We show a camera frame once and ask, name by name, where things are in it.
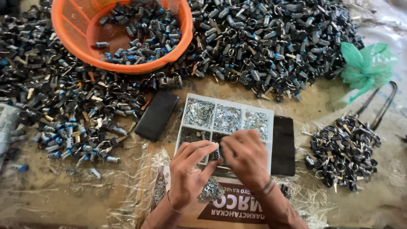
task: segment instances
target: pile of lock cylinders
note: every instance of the pile of lock cylinders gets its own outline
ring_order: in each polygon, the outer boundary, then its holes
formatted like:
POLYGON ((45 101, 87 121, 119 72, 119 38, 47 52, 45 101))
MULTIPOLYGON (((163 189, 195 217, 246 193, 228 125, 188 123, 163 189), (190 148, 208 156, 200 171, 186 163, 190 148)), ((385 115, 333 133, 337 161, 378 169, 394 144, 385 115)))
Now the pile of lock cylinders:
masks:
POLYGON ((172 69, 182 77, 243 84, 257 98, 274 91, 294 97, 317 78, 337 77, 345 64, 341 42, 364 47, 358 25, 341 1, 191 0, 195 48, 172 69))
MULTIPOLYGON (((53 32, 50 7, 50 1, 43 0, 41 7, 23 13, 24 19, 2 19, 1 101, 20 108, 21 124, 39 124, 32 140, 48 158, 73 158, 78 166, 86 160, 118 162, 109 152, 127 131, 114 116, 137 123, 147 103, 144 93, 180 88, 182 81, 177 74, 165 73, 133 80, 83 63, 53 32), (119 137, 107 139, 107 132, 119 137)), ((90 173, 100 178, 95 169, 90 173)))
POLYGON ((356 192, 357 181, 377 172, 377 161, 372 158, 374 147, 381 147, 380 138, 369 123, 362 124, 357 116, 338 118, 312 136, 312 153, 305 158, 307 169, 330 188, 337 185, 356 192))
MULTIPOLYGON (((105 53, 102 61, 114 64, 143 64, 159 59, 171 52, 181 39, 178 22, 171 11, 165 11, 159 4, 143 4, 133 0, 129 4, 116 6, 103 17, 99 24, 127 25, 131 48, 119 48, 115 54, 105 53)), ((108 48, 108 42, 96 42, 100 49, 108 48)))

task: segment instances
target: hand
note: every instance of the hand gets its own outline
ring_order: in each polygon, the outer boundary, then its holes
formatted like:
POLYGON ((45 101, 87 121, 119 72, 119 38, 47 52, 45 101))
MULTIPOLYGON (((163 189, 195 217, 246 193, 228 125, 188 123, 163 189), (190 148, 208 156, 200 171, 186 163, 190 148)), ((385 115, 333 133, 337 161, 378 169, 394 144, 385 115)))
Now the hand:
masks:
POLYGON ((183 211, 202 192, 219 161, 210 161, 203 170, 195 168, 206 155, 219 148, 218 143, 198 141, 183 143, 170 162, 171 190, 168 194, 171 206, 183 211))
POLYGON ((261 191, 270 180, 268 153, 255 130, 238 130, 222 138, 221 146, 228 166, 251 192, 261 191))

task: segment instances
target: black smartphone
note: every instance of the black smartphone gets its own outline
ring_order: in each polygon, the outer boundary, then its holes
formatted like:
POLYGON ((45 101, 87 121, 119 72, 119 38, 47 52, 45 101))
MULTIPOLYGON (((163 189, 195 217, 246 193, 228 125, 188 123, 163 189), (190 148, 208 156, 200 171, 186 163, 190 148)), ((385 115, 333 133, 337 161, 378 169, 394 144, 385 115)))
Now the black smartphone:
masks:
POLYGON ((295 146, 293 119, 274 116, 271 175, 295 175, 295 146))
POLYGON ((134 128, 134 133, 150 141, 158 141, 178 100, 177 95, 159 90, 134 128))

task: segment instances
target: mesh basket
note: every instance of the mesh basket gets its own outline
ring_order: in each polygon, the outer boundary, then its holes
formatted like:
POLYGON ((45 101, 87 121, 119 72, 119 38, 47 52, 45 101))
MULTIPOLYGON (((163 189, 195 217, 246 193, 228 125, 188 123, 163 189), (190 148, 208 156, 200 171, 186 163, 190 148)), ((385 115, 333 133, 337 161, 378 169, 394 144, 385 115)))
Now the mesh basket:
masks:
POLYGON ((137 65, 111 64, 101 61, 104 53, 115 53, 119 48, 130 48, 132 39, 127 35, 126 25, 99 25, 99 20, 114 8, 118 0, 54 0, 52 22, 62 44, 84 62, 98 68, 130 74, 155 71, 177 60, 192 40, 192 14, 186 0, 158 0, 164 10, 177 16, 182 32, 179 44, 167 55, 137 65), (109 42, 108 48, 97 49, 95 42, 109 42))

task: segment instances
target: finger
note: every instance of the finger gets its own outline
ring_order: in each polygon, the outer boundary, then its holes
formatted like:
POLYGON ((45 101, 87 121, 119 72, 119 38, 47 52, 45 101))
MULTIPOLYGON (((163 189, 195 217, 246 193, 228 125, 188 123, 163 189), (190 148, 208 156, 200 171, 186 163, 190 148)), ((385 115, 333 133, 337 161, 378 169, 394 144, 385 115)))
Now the finger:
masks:
POLYGON ((222 138, 222 142, 234 151, 237 156, 244 156, 247 154, 247 147, 234 136, 226 136, 222 138))
POLYGON ((192 142, 180 153, 179 158, 185 160, 197 149, 205 147, 210 144, 214 144, 214 142, 208 140, 192 142))
POLYGON ((206 184, 209 180, 209 177, 215 172, 216 167, 218 166, 219 161, 210 161, 206 164, 205 168, 202 170, 199 181, 201 184, 206 184))
POLYGON ((184 142, 182 145, 178 148, 177 153, 174 155, 173 160, 179 157, 182 151, 185 150, 185 148, 189 145, 189 142, 184 142))
POLYGON ((232 136, 238 139, 243 144, 256 144, 247 130, 238 130, 233 133, 232 136))
POLYGON ((205 147, 195 150, 186 160, 191 165, 195 166, 196 163, 199 163, 206 155, 212 153, 219 148, 219 144, 213 142, 205 147))
POLYGON ((257 133, 257 130, 249 130, 249 135, 252 137, 253 141, 257 145, 264 145, 264 143, 261 141, 260 136, 257 133))
POLYGON ((226 163, 229 165, 229 167, 231 169, 234 168, 234 166, 236 165, 237 162, 233 156, 233 151, 223 141, 221 142, 221 146, 222 146, 223 156, 225 157, 226 163))

